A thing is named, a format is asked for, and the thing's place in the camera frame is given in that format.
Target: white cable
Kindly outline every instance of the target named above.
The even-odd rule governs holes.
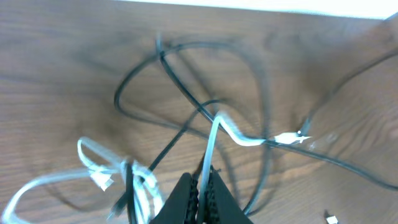
[[[92,150],[103,159],[109,161],[111,164],[108,166],[99,166],[83,153],[81,145],[86,146],[88,149]],[[29,224],[28,221],[19,218],[15,214],[15,209],[22,195],[34,187],[66,180],[91,177],[96,184],[105,190],[112,183],[112,180],[110,179],[111,175],[117,173],[122,173],[123,180],[126,182],[126,161],[122,160],[115,153],[87,137],[80,138],[77,147],[79,159],[83,165],[87,167],[87,169],[73,169],[64,172],[55,172],[53,174],[43,175],[31,180],[10,199],[7,207],[2,213],[3,223]],[[134,203],[136,204],[136,217],[139,224],[147,224],[150,219],[153,218],[153,216],[150,213],[149,201],[147,199],[145,189],[153,197],[155,211],[154,215],[157,215],[160,212],[160,209],[163,207],[164,202],[162,199],[162,194],[158,188],[155,175],[148,170],[148,168],[140,165],[140,163],[137,161],[134,161],[132,165],[132,173],[134,174],[133,185],[135,195]],[[146,180],[143,184],[140,180],[141,177]]]
[[[232,119],[223,112],[219,112],[216,114],[213,124],[211,125],[211,131],[209,135],[209,140],[207,143],[205,158],[203,160],[203,168],[202,168],[202,177],[200,182],[200,193],[199,193],[199,206],[198,206],[198,215],[197,215],[197,223],[202,224],[205,213],[205,190],[207,188],[207,184],[209,181],[210,175],[210,166],[211,166],[211,157],[213,155],[213,150],[216,142],[217,130],[218,126],[222,125],[224,130],[231,136],[232,140],[241,145],[241,146],[259,146],[261,145],[265,139],[253,139],[244,136],[238,127],[236,127],[235,123]]]

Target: brown wooden table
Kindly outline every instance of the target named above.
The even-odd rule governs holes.
[[[273,135],[296,130],[337,79],[397,45],[392,21],[165,4],[1,1],[0,18],[1,210],[34,177],[81,167],[76,153],[80,136],[120,156],[152,162],[177,131],[125,118],[112,101],[126,72],[154,51],[159,32],[165,40],[228,40],[258,55],[270,80]],[[201,101],[209,98],[192,72],[208,82],[217,98],[244,105],[251,124],[232,109],[220,108],[241,129],[259,133],[256,82],[236,57],[189,50],[170,61]],[[397,64],[398,58],[390,59],[344,87],[317,114],[313,138],[301,146],[398,183]],[[123,102],[178,123],[194,109],[159,63],[130,84]],[[197,118],[193,127],[208,131],[210,125]],[[213,165],[221,168],[232,190],[229,158],[244,206],[260,174],[263,149],[239,147],[224,134],[219,139],[225,150],[223,156],[215,152]],[[183,172],[196,168],[205,147],[206,141],[185,135],[160,163],[155,174],[166,195]],[[325,222],[325,209],[341,223],[398,222],[397,192],[280,149],[274,157],[261,195],[262,201],[271,200],[251,218],[254,223],[319,224]],[[123,189],[116,180],[105,193],[90,179],[40,187],[22,198],[17,211],[35,223],[105,223]]]

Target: wood grain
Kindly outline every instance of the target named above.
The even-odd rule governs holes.
[[[337,79],[397,45],[397,31],[389,24],[396,20],[165,4],[1,1],[0,18],[1,210],[34,177],[81,167],[76,153],[80,136],[89,136],[120,156],[151,163],[176,131],[122,117],[112,99],[124,74],[154,51],[159,32],[176,42],[230,41],[258,55],[270,80],[273,134],[297,129]],[[231,108],[221,107],[240,128],[259,132],[257,85],[235,56],[188,50],[170,61],[201,101],[209,97],[192,72],[199,73],[213,96],[243,105],[251,124]],[[398,183],[397,63],[398,58],[392,58],[344,87],[317,114],[313,139],[302,147],[338,156]],[[123,102],[178,123],[194,109],[159,63],[134,79]],[[210,127],[203,118],[193,126],[202,131]],[[224,152],[215,153],[213,164],[222,169],[221,176],[232,189],[228,159],[243,206],[260,174],[262,149],[238,147],[223,134],[220,143]],[[205,146],[204,140],[185,135],[159,164],[155,173],[166,195],[183,172],[196,168]],[[324,209],[341,223],[398,222],[396,192],[279,149],[274,157],[262,192],[262,200],[270,202],[251,218],[254,223],[324,223]],[[59,183],[26,194],[18,212],[36,223],[105,223],[122,189],[120,180],[105,193],[90,180]]]

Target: white wall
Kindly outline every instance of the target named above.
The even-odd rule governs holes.
[[[398,0],[122,0],[329,16],[387,19],[398,12]]]

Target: bundle of wire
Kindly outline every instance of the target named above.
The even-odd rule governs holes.
[[[332,157],[328,157],[323,154],[319,154],[316,152],[308,151],[305,149],[301,149],[296,147],[293,144],[284,144],[281,142],[277,142],[274,139],[271,139],[269,136],[269,123],[270,123],[270,112],[269,112],[269,100],[267,96],[267,76],[264,72],[264,69],[257,63],[252,60],[251,57],[246,55],[243,51],[239,50],[232,44],[226,44],[221,42],[190,42],[186,44],[178,44],[174,46],[169,46],[167,49],[163,49],[161,41],[158,39],[156,42],[156,53],[143,62],[141,62],[138,66],[136,66],[131,72],[127,74],[125,79],[121,82],[120,86],[116,90],[114,96],[114,106],[115,108],[121,112],[123,115],[128,116],[129,118],[142,121],[149,124],[158,125],[164,128],[171,129],[179,129],[179,132],[176,136],[168,143],[168,145],[162,150],[162,152],[157,156],[157,158],[153,161],[153,163],[146,169],[144,166],[141,166],[137,162],[134,162],[133,165],[126,162],[126,160],[120,159],[117,155],[115,155],[110,150],[100,146],[96,142],[88,139],[81,138],[78,141],[78,155],[82,163],[87,166],[87,169],[77,169],[70,170],[66,172],[59,172],[55,174],[49,174],[37,179],[32,180],[23,188],[18,191],[13,198],[11,198],[9,204],[3,212],[2,219],[4,223],[28,223],[25,220],[22,220],[16,216],[14,210],[16,208],[17,202],[19,201],[22,194],[29,189],[36,187],[42,184],[49,184],[53,182],[59,182],[64,180],[71,180],[83,177],[91,177],[101,188],[107,188],[109,186],[109,177],[111,174],[122,173],[124,177],[124,181],[126,183],[126,191],[122,195],[122,197],[116,202],[115,206],[112,208],[111,215],[119,215],[124,207],[127,205],[127,214],[129,215],[130,223],[148,223],[150,218],[153,217],[149,213],[149,203],[147,203],[145,194],[145,189],[147,189],[150,194],[152,194],[154,198],[154,210],[155,215],[159,212],[161,206],[163,206],[162,197],[157,188],[156,179],[153,175],[154,169],[157,167],[159,162],[165,157],[165,155],[170,151],[170,149],[174,146],[174,144],[182,137],[184,133],[189,133],[201,137],[203,139],[208,139],[208,145],[206,152],[203,156],[203,167],[199,170],[198,173],[202,173],[202,180],[200,184],[200,189],[206,189],[208,176],[210,173],[211,167],[211,156],[213,153],[213,148],[216,145],[216,133],[217,130],[221,130],[231,136],[234,142],[242,146],[264,146],[263,153],[263,163],[262,163],[262,172],[259,178],[259,181],[254,189],[254,192],[248,202],[248,204],[243,208],[243,212],[247,215],[254,215],[258,211],[260,211],[266,204],[263,203],[258,206],[255,210],[253,210],[253,206],[257,202],[259,198],[259,193],[264,188],[267,180],[267,176],[269,174],[270,164],[271,164],[271,150],[273,148],[280,148],[284,150],[288,150],[290,152],[296,152],[298,154],[308,156],[314,159],[319,159],[322,161],[327,161],[334,165],[340,166],[344,169],[347,169],[355,174],[368,179],[369,181],[377,184],[385,189],[389,190],[398,190],[398,185],[390,184],[376,175],[370,174],[365,170],[360,169],[359,167],[355,167],[345,161],[335,159]],[[211,104],[223,103],[229,104],[228,100],[209,100],[204,103],[200,103],[187,89],[187,87],[180,81],[180,79],[176,76],[171,66],[168,64],[166,60],[166,56],[168,54],[176,53],[185,49],[198,49],[198,48],[207,48],[207,49],[222,49],[227,50],[233,54],[238,55],[242,61],[247,63],[248,67],[252,70],[254,77],[257,80],[257,83],[261,92],[261,107],[264,112],[263,117],[263,129],[262,134],[259,137],[246,137],[243,135],[239,129],[235,126],[235,124],[230,120],[228,115],[224,113],[218,113],[217,115],[211,114],[205,107]],[[346,83],[352,80],[354,77],[357,77],[364,71],[372,68],[373,66],[392,58],[393,56],[398,54],[398,49],[394,49],[390,51],[388,54],[383,55],[381,58],[377,58],[372,62],[369,62],[367,65],[358,68],[357,70],[347,74],[341,79],[337,85],[330,90],[309,112],[305,122],[303,123],[302,128],[297,131],[298,135],[307,136],[310,130],[310,125],[313,117],[316,112],[326,104]],[[172,79],[172,81],[177,85],[180,91],[189,99],[189,101],[195,106],[196,110],[192,113],[189,119],[183,124],[179,125],[176,123],[168,122],[168,121],[155,121],[144,114],[139,113],[131,113],[128,112],[125,108],[123,108],[120,104],[120,97],[122,92],[127,87],[128,83],[146,66],[150,63],[160,60],[164,70],[167,75]],[[190,127],[190,123],[194,120],[197,114],[201,113],[207,120],[212,123],[210,135],[207,135],[201,131],[193,129]],[[111,165],[110,166],[98,166],[93,161],[89,160],[86,156],[84,156],[81,145],[84,144],[87,148],[91,149],[104,159],[108,160]],[[198,215],[197,215],[197,223],[203,222],[203,214],[204,214],[204,198],[203,198],[204,190],[200,191],[199,196],[199,206],[198,206]]]

